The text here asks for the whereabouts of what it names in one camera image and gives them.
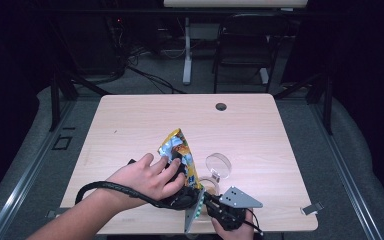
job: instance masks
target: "light wood tabletop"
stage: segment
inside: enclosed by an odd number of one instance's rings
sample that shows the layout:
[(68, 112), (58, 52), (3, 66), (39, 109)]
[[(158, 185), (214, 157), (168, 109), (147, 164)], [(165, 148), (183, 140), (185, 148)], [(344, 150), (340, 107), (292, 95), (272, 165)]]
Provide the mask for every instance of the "light wood tabletop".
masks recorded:
[[(217, 103), (226, 105), (224, 111)], [(61, 208), (74, 205), (79, 189), (105, 180), (130, 159), (157, 150), (173, 130), (188, 141), (199, 177), (211, 176), (207, 156), (222, 153), (232, 172), (221, 179), (262, 202), (254, 209), (267, 232), (312, 231), (315, 215), (276, 103), (269, 94), (109, 95), (101, 99), (70, 179)], [(183, 234), (184, 211), (146, 204), (115, 216), (100, 234)], [(214, 233), (201, 215), (191, 233)]]
[(164, 0), (165, 7), (304, 8), (307, 0)]

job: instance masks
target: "yellow snack package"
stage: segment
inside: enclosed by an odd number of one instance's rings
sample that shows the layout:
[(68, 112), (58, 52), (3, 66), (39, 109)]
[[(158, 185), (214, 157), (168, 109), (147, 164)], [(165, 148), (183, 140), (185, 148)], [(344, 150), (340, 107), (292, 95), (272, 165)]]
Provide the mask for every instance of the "yellow snack package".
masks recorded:
[(186, 176), (185, 186), (202, 189), (199, 183), (198, 174), (195, 169), (195, 164), (192, 158), (192, 153), (189, 149), (188, 142), (180, 128), (170, 133), (158, 149), (160, 156), (167, 156), (168, 163), (171, 163), (175, 158), (180, 158), (184, 166)]

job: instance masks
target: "metal rail on floor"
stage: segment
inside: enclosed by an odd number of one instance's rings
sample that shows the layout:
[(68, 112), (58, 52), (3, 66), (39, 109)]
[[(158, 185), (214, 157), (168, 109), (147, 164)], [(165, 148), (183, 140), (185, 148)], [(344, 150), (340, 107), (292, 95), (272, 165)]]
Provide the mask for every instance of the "metal rail on floor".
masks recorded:
[(338, 171), (338, 174), (341, 178), (341, 181), (344, 185), (344, 188), (350, 198), (351, 204), (354, 207), (354, 210), (357, 214), (358, 219), (363, 227), (364, 232), (366, 233), (367, 239), (372, 240), (382, 240), (382, 235), (380, 234), (374, 219), (372, 218), (369, 209), (367, 208), (366, 202), (363, 199), (363, 196), (360, 194), (358, 187), (351, 175), (351, 172), (348, 169), (348, 166), (345, 162), (344, 157), (341, 154), (341, 151), (336, 144), (334, 135), (330, 135), (322, 122), (321, 110), (316, 104), (309, 105), (311, 112), (313, 113), (314, 118), (316, 119), (317, 125), (320, 131), (323, 133), (323, 136), (328, 143), (332, 154), (334, 157), (334, 164)]
[(10, 197), (8, 198), (5, 206), (0, 212), (0, 239), (4, 238), (6, 231), (8, 230), (12, 220), (18, 212), (21, 204), (29, 193), (30, 188), (32, 187), (36, 177), (38, 176), (40, 169), (44, 164), (45, 155), (49, 149), (52, 148), (53, 143), (59, 136), (59, 132), (62, 130), (62, 126), (65, 120), (70, 115), (73, 110), (75, 102), (68, 101), (64, 108), (61, 111), (61, 121), (58, 126), (56, 126), (53, 132), (49, 132), (45, 140), (42, 143), (35, 160), (30, 163), (26, 168), (24, 174), (21, 176), (20, 181), (17, 186), (15, 186)]

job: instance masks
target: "black chair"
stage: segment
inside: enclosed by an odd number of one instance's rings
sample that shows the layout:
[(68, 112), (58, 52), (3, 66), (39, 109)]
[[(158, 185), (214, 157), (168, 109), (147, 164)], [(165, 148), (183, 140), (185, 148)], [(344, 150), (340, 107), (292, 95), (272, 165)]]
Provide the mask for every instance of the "black chair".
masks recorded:
[(235, 14), (219, 27), (213, 63), (214, 93), (219, 83), (219, 66), (270, 69), (266, 92), (269, 91), (273, 69), (281, 41), (289, 28), (288, 20), (276, 13)]

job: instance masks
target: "forearm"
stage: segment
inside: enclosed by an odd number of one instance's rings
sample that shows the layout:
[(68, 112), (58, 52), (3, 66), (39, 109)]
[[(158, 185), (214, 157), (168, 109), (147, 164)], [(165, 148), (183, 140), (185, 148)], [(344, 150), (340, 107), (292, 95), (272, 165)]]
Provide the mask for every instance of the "forearm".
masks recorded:
[(137, 201), (122, 193), (98, 189), (29, 239), (92, 239), (118, 212), (138, 206)]

